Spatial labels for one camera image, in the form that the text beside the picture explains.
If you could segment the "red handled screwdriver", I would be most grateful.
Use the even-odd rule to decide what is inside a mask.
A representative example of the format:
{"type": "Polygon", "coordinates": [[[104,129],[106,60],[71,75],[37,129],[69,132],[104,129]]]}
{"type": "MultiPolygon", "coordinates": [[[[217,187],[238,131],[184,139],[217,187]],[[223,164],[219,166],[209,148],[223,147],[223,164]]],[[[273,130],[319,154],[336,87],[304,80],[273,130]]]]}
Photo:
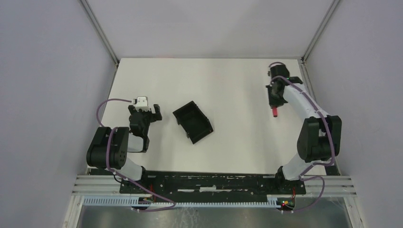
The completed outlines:
{"type": "Polygon", "coordinates": [[[278,117],[278,108],[272,107],[271,110],[272,110],[273,117],[275,117],[275,118],[278,117]]]}

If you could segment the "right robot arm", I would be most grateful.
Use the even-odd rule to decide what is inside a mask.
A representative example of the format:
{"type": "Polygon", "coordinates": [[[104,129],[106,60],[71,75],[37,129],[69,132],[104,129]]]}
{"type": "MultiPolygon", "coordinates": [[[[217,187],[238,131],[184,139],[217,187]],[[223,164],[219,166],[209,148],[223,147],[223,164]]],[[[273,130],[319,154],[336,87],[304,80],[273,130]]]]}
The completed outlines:
{"type": "Polygon", "coordinates": [[[281,166],[274,181],[277,192],[286,194],[294,187],[294,181],[303,177],[315,166],[328,167],[335,163],[340,151],[342,120],[321,108],[308,93],[303,81],[291,76],[286,65],[274,62],[269,65],[269,106],[273,116],[285,104],[291,105],[303,121],[298,139],[297,153],[281,166]]]}

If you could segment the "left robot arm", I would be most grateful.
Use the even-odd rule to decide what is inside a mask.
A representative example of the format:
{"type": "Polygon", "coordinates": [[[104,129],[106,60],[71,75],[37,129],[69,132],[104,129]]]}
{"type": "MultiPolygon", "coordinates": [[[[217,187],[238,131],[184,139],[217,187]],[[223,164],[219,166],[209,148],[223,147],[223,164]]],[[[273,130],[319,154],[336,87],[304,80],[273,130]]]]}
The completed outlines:
{"type": "Polygon", "coordinates": [[[147,111],[145,107],[129,105],[129,126],[117,127],[115,130],[98,127],[86,154],[88,166],[106,169],[124,179],[132,180],[132,189],[140,194],[149,189],[149,180],[142,176],[145,168],[127,158],[129,137],[140,138],[142,147],[138,152],[147,152],[150,124],[162,120],[160,106],[154,104],[153,107],[154,112],[147,111]]]}

